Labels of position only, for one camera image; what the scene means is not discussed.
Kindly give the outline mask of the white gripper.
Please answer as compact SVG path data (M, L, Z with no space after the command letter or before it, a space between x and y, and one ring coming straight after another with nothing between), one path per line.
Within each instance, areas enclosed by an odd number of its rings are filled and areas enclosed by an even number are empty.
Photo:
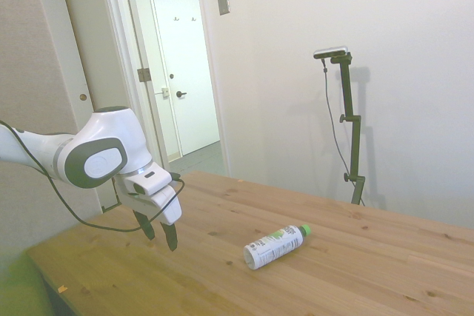
M181 217L181 206L176 191L170 185L171 174L159 165L147 165L134 172L117 174L115 180L119 199L131 208L139 226L152 241L155 231L148 218L158 215L170 251L178 247L175 222Z

